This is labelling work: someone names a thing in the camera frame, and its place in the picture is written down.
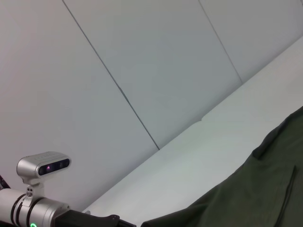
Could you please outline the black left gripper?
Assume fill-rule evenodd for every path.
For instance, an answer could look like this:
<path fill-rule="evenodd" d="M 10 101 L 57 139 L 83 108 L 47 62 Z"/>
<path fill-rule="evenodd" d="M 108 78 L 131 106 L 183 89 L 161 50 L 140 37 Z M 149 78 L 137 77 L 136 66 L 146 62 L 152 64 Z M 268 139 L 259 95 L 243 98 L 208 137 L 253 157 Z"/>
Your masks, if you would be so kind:
<path fill-rule="evenodd" d="M 118 215 L 96 217 L 90 214 L 69 210 L 54 220 L 55 227 L 135 227 Z"/>

